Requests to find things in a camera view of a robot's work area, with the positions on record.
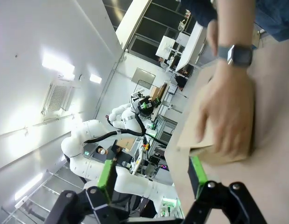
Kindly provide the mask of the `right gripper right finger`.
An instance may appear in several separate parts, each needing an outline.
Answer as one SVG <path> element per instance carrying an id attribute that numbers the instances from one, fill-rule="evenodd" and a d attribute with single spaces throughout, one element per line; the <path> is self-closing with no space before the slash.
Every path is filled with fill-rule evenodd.
<path id="1" fill-rule="evenodd" d="M 186 224 L 205 224 L 213 209 L 221 210 L 231 224 L 265 224 L 266 220 L 245 184 L 225 186 L 208 180 L 197 156 L 189 158 L 188 175 L 195 196 Z"/>

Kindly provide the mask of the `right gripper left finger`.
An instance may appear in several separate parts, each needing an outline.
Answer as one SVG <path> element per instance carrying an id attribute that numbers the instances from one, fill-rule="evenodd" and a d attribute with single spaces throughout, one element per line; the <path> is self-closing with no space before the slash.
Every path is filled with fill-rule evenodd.
<path id="1" fill-rule="evenodd" d="M 111 206 L 116 179 L 115 162 L 106 160 L 97 186 L 80 193 L 62 191 L 45 223 L 80 224 L 87 215 L 94 215 L 99 224 L 120 224 L 127 219 L 128 212 Z"/>

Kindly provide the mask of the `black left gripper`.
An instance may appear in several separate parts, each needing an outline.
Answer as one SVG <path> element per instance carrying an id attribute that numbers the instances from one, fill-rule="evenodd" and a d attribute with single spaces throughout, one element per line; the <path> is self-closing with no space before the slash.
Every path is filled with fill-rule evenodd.
<path id="1" fill-rule="evenodd" d="M 137 103 L 137 114 L 142 117 L 149 117 L 155 108 L 158 107 L 158 98 L 151 97 L 139 98 Z"/>

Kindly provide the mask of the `person's left hand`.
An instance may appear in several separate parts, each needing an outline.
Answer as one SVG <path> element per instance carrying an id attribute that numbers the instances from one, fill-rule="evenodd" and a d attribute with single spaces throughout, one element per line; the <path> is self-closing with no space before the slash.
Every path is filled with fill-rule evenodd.
<path id="1" fill-rule="evenodd" d="M 249 149 L 254 119 L 253 83 L 247 70 L 219 60 L 196 124 L 197 141 L 211 122 L 214 152 L 236 157 Z"/>

